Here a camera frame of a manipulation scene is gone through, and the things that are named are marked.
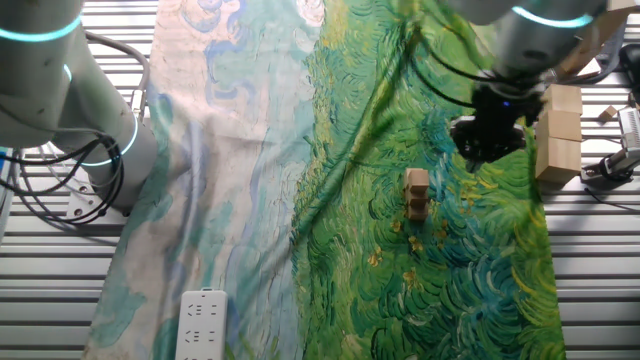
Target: electrical outlet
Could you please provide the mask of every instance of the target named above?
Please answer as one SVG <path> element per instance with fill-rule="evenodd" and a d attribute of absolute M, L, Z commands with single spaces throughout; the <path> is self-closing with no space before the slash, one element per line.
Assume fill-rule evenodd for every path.
<path fill-rule="evenodd" d="M 204 288 L 182 294 L 176 360 L 222 360 L 226 320 L 224 291 Z"/>

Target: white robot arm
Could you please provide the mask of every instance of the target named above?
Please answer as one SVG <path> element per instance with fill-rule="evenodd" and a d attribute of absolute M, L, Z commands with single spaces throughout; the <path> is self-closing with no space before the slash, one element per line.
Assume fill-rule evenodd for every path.
<path fill-rule="evenodd" d="M 101 71 L 81 24 L 83 0 L 0 2 L 0 146 L 28 148 L 52 141 L 72 152 L 95 139 L 118 144 L 124 183 L 113 206 L 135 203 L 157 146 L 138 111 Z M 141 89 L 134 98 L 141 99 Z M 144 108 L 144 104 L 132 104 Z M 112 179 L 111 157 L 100 147 L 83 161 L 94 183 Z"/>

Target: wooden block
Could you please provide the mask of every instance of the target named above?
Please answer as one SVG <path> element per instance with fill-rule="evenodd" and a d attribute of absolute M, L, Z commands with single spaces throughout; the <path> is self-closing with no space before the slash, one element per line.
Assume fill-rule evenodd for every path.
<path fill-rule="evenodd" d="M 407 218 L 411 221 L 425 221 L 429 217 L 429 208 L 426 206 L 409 206 Z"/>
<path fill-rule="evenodd" d="M 580 114 L 547 110 L 538 119 L 536 134 L 541 137 L 582 141 Z"/>
<path fill-rule="evenodd" d="M 424 169 L 406 169 L 404 172 L 404 188 L 416 193 L 424 193 L 429 189 L 429 171 Z"/>
<path fill-rule="evenodd" d="M 552 84 L 542 96 L 544 111 L 567 111 L 582 115 L 582 91 L 577 86 Z"/>
<path fill-rule="evenodd" d="M 537 137 L 536 179 L 566 184 L 580 174 L 581 143 L 578 141 Z"/>
<path fill-rule="evenodd" d="M 602 112 L 602 114 L 600 114 L 600 116 L 598 116 L 598 120 L 611 121 L 617 114 L 618 110 L 616 110 L 616 108 L 614 108 L 613 106 L 609 106 L 605 111 Z"/>
<path fill-rule="evenodd" d="M 405 199 L 407 200 L 407 205 L 409 207 L 411 206 L 424 207 L 425 205 L 427 205 L 427 202 L 429 202 L 429 194 L 426 191 L 413 192 L 409 189 L 405 189 L 404 196 L 405 196 Z"/>

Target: blue led ring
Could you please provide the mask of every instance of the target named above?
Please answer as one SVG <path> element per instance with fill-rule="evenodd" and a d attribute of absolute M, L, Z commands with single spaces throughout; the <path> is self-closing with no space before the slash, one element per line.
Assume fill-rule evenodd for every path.
<path fill-rule="evenodd" d="M 131 136 L 131 141 L 129 141 L 129 143 L 124 148 L 124 150 L 120 152 L 120 157 L 123 157 L 124 154 L 126 154 L 127 151 L 131 149 L 131 147 L 133 146 L 133 143 L 136 141 L 136 136 L 138 136 L 138 120 L 136 119 L 135 115 L 133 116 L 133 124 L 134 124 L 134 127 L 133 127 L 133 135 Z M 115 159 L 108 159 L 108 160 L 97 162 L 97 163 L 81 163 L 81 165 L 82 166 L 102 166 L 102 165 L 111 164 L 113 160 Z"/>
<path fill-rule="evenodd" d="M 525 10 L 521 6 L 514 6 L 513 8 L 511 8 L 511 10 L 513 10 L 513 12 L 515 12 L 516 14 L 522 16 L 527 20 L 531 20 L 533 22 L 537 22 L 538 24 L 560 28 L 560 29 L 577 29 L 577 28 L 581 28 L 583 26 L 589 25 L 593 21 L 593 16 L 589 14 L 584 14 L 579 18 L 575 18 L 571 20 L 551 20 L 551 19 L 545 19 L 538 15 L 534 15 L 529 11 Z"/>
<path fill-rule="evenodd" d="M 78 25 L 80 25 L 81 15 L 71 22 L 71 24 L 63 27 L 62 29 L 40 33 L 40 34 L 29 34 L 29 33 L 18 33 L 14 31 L 9 31 L 5 29 L 0 29 L 0 37 L 5 39 L 14 40 L 14 41 L 22 41 L 22 42 L 44 42 L 60 39 L 61 37 L 69 35 L 73 30 L 75 30 Z"/>

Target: cable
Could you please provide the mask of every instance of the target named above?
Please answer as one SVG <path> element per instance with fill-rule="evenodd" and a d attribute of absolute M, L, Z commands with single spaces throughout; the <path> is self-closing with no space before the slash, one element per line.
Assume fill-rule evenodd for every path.
<path fill-rule="evenodd" d="M 609 50 L 609 53 L 605 53 L 605 54 L 609 56 L 610 60 L 604 69 L 600 70 L 598 74 L 595 74 L 586 78 L 576 77 L 576 78 L 568 79 L 560 82 L 560 84 L 562 85 L 593 85 L 600 82 L 601 80 L 609 76 L 611 73 L 613 73 L 613 71 L 620 64 L 620 49 L 624 44 L 624 34 L 626 31 L 626 28 L 627 28 L 627 23 L 625 22 L 620 26 L 620 28 L 618 28 L 618 30 L 611 37 L 611 39 L 613 39 L 611 47 L 607 49 L 607 47 L 605 46 L 605 50 Z"/>
<path fill-rule="evenodd" d="M 113 139 L 106 139 L 106 141 L 103 141 L 103 145 L 105 147 L 113 148 L 113 150 L 110 150 L 110 154 L 109 155 L 113 159 L 112 160 L 112 168 L 113 168 L 114 172 L 119 174 L 118 184 L 116 186 L 111 186 L 109 188 L 105 198 L 102 200 L 102 202 L 97 207 L 92 209 L 87 214 L 78 216 L 76 218 L 71 218 L 71 219 L 61 218 L 61 217 L 55 215 L 53 212 L 51 212 L 46 207 L 46 205 L 44 203 L 42 203 L 42 201 L 40 201 L 40 199 L 38 198 L 38 195 L 34 195 L 35 192 L 33 191 L 32 187 L 31 187 L 31 183 L 30 183 L 28 175 L 27 175 L 27 173 L 25 171 L 24 165 L 23 164 L 20 165 L 21 175 L 22 175 L 23 180 L 25 182 L 25 186 L 27 187 L 28 191 L 30 192 L 30 194 L 28 194 L 28 195 L 33 197 L 33 199 L 36 201 L 36 203 L 45 212 L 45 215 L 40 214 L 42 217 L 45 217 L 49 221 L 55 221 L 55 222 L 58 222 L 58 223 L 64 223 L 64 224 L 69 224 L 69 225 L 84 225 L 84 224 L 88 224 L 88 223 L 90 223 L 92 221 L 95 221 L 97 218 L 99 218 L 101 216 L 104 216 L 106 214 L 106 211 L 111 207 L 111 205 L 113 204 L 114 200 L 118 197 L 118 195 L 120 193 L 120 190 L 122 189 L 123 182 L 124 182 L 124 166 L 122 164 L 121 158 L 117 155 L 120 150 L 117 147 L 117 145 L 111 146 L 111 144 L 109 142 L 113 142 Z M 31 209 L 30 208 L 30 210 L 32 212 L 36 213 L 35 209 Z"/>
<path fill-rule="evenodd" d="M 498 79 L 498 78 L 494 78 L 494 77 L 481 77 L 481 76 L 476 76 L 476 75 L 472 75 L 469 74 L 468 72 L 459 70 L 451 65 L 449 65 L 447 62 L 445 62 L 444 60 L 442 60 L 442 58 L 440 58 L 435 51 L 433 51 L 433 48 L 431 48 L 431 46 L 429 45 L 429 41 L 422 35 L 419 34 L 420 36 L 420 42 L 422 43 L 422 46 L 425 47 L 425 49 L 427 50 L 427 53 L 432 56 L 438 63 L 440 63 L 440 65 L 444 66 L 447 70 L 460 75 L 462 77 L 466 77 L 467 79 L 470 80 L 474 80 L 474 81 L 479 81 L 479 82 L 486 82 L 486 83 L 498 83 L 498 84 L 507 84 L 507 85 L 511 85 L 511 86 L 517 86 L 517 84 L 506 81 L 506 80 L 502 80 L 502 79 Z"/>
<path fill-rule="evenodd" d="M 429 83 L 429 81 L 425 78 L 425 76 L 420 72 L 420 70 L 418 69 L 418 65 L 416 64 L 416 60 L 413 58 L 413 56 L 411 56 L 411 67 L 413 68 L 413 71 L 415 71 L 416 75 L 418 75 L 418 78 L 420 79 L 420 81 L 429 88 L 429 90 L 433 91 L 436 95 L 440 96 L 441 98 L 447 100 L 448 102 L 458 105 L 458 106 L 463 106 L 466 108 L 470 108 L 470 109 L 475 109 L 475 106 L 473 106 L 473 104 L 464 102 L 464 101 L 460 101 L 457 99 L 454 99 L 452 97 L 449 97 L 448 95 L 444 94 L 442 91 L 438 90 L 435 86 L 431 85 L 431 83 Z"/>
<path fill-rule="evenodd" d="M 147 88 L 147 85 L 149 83 L 149 72 L 151 71 L 151 69 L 149 66 L 149 61 L 147 61 L 147 58 L 140 51 L 134 49 L 133 47 L 123 42 L 109 39 L 106 36 L 94 34 L 86 30 L 84 33 L 88 40 L 95 41 L 97 43 L 114 48 L 116 50 L 120 50 L 123 53 L 131 55 L 133 58 L 138 60 L 140 65 L 142 65 L 142 78 L 140 79 L 140 83 L 138 84 L 138 87 L 136 88 L 136 90 L 144 90 Z"/>
<path fill-rule="evenodd" d="M 72 151 L 66 155 L 64 155 L 63 157 L 59 157 L 56 158 L 55 160 L 43 160 L 43 161 L 33 161 L 33 160 L 24 160 L 24 159 L 16 159 L 13 157 L 9 157 L 3 154 L 0 154 L 0 159 L 2 160 L 6 160 L 6 161 L 10 161 L 10 162 L 14 162 L 17 164 L 23 164 L 23 165 L 36 165 L 36 166 L 45 166 L 45 165 L 53 165 L 53 164 L 58 164 L 62 161 L 65 160 L 69 160 L 71 158 L 74 158 L 76 156 L 80 156 L 80 155 L 84 155 L 88 149 L 95 149 L 98 145 L 101 144 L 100 139 L 96 139 L 91 141 L 90 143 L 88 143 L 87 145 L 81 147 L 80 149 L 76 150 L 76 151 Z"/>
<path fill-rule="evenodd" d="M 58 159 L 58 156 L 54 153 L 54 151 L 55 151 L 55 150 L 53 150 L 53 147 L 51 146 L 51 143 L 48 143 L 47 145 L 48 145 L 49 150 L 51 151 L 52 155 L 53 155 L 56 159 Z M 42 146 L 39 146 L 39 147 L 38 147 L 38 151 L 40 152 L 40 156 L 42 157 L 42 159 L 45 159 L 45 152 L 44 152 L 44 149 L 42 148 Z M 60 165 L 62 165 L 62 167 L 63 167 L 65 170 L 67 170 L 67 169 L 68 169 L 67 164 L 65 164 L 64 162 L 60 162 Z M 60 177 L 60 175 L 58 175 L 58 174 L 56 173 L 56 171 L 53 169 L 53 167 L 52 167 L 51 165 L 46 165 L 46 166 L 47 166 L 47 169 L 49 169 L 49 172 L 51 173 L 51 175 L 52 175 L 53 177 L 55 177 L 56 179 L 58 179 L 58 181 L 62 181 L 62 179 L 63 179 L 63 178 L 61 178 L 61 177 Z M 83 180 L 80 180 L 80 179 L 75 179 L 75 181 L 76 181 L 76 182 L 78 182 L 78 183 L 80 183 L 80 184 L 83 184 L 83 185 L 85 185 L 85 186 L 91 186 L 91 187 L 94 187 L 94 188 L 103 188 L 103 187 L 106 187 L 106 186 L 111 185 L 114 181 L 116 181 L 116 178 L 118 177 L 118 174 L 119 174 L 119 173 L 120 173 L 120 168 L 118 168 L 118 171 L 117 171 L 116 173 L 114 173 L 114 174 L 113 174 L 113 176 L 112 176 L 109 180 L 107 180 L 107 182 L 106 182 L 106 183 L 104 183 L 104 184 L 92 184 L 91 182 L 83 181 Z M 73 186 L 71 186 L 71 185 L 69 185 L 69 184 L 65 185 L 65 187 L 66 187 L 67 189 L 69 189 L 69 191 L 71 191 L 71 192 L 73 192 L 73 193 L 76 193 L 76 194 L 78 194 L 78 195 L 98 195 L 98 194 L 97 194 L 97 193 L 95 193 L 95 192 L 94 192 L 94 193 L 89 193 L 89 192 L 83 192 L 83 191 L 80 191 L 80 190 L 78 190 L 78 189 L 74 188 Z"/>
<path fill-rule="evenodd" d="M 620 204 L 615 204 L 615 203 L 611 203 L 611 202 L 608 202 L 608 201 L 604 201 L 604 200 L 602 200 L 602 199 L 598 198 L 598 197 L 596 196 L 596 194 L 594 194 L 591 190 L 589 190 L 589 188 L 584 188 L 584 191 L 585 191 L 587 194 L 591 195 L 591 197 L 593 197 L 593 198 L 594 198 L 597 202 L 599 202 L 600 204 L 603 204 L 603 205 L 609 205 L 609 206 L 613 206 L 613 207 L 617 207 L 617 208 L 624 209 L 624 210 L 627 210 L 627 211 L 633 211 L 633 212 L 639 212 L 639 211 L 640 211 L 640 209 L 632 209 L 632 208 L 630 208 L 630 207 L 626 207 L 626 206 L 624 206 L 624 205 L 620 205 Z"/>
<path fill-rule="evenodd" d="M 27 196 L 36 195 L 36 196 L 39 196 L 39 195 L 50 194 L 50 193 L 60 189 L 61 187 L 65 186 L 65 184 L 67 184 L 69 181 L 71 181 L 71 178 L 73 178 L 73 176 L 76 174 L 76 172 L 80 169 L 81 163 L 89 156 L 91 151 L 93 151 L 93 149 L 95 149 L 99 144 L 100 144 L 100 140 L 94 140 L 94 141 L 90 142 L 89 144 L 87 144 L 85 147 L 83 147 L 82 150 L 84 150 L 84 153 L 82 153 L 82 155 L 80 156 L 78 162 L 73 166 L 73 169 L 71 169 L 71 172 L 60 183 L 58 183 L 58 184 L 56 184 L 56 185 L 54 185 L 54 186 L 52 186 L 52 187 L 50 187 L 48 189 L 39 190 L 39 191 L 29 191 L 29 190 L 25 191 L 23 189 L 20 189 L 18 186 L 13 186 L 13 185 L 9 184 L 8 182 L 6 182 L 4 180 L 1 180 L 1 179 L 0 179 L 0 186 L 3 186 L 5 188 L 11 190 L 15 194 L 18 194 L 18 195 L 27 195 Z M 0 155 L 0 158 L 4 158 L 7 161 L 20 164 L 21 166 L 24 166 L 24 165 L 46 165 L 45 162 L 38 163 L 38 162 L 33 162 L 33 161 L 25 161 L 25 160 L 21 160 L 21 159 L 14 159 L 14 158 L 11 158 L 11 157 L 7 157 L 5 155 Z"/>

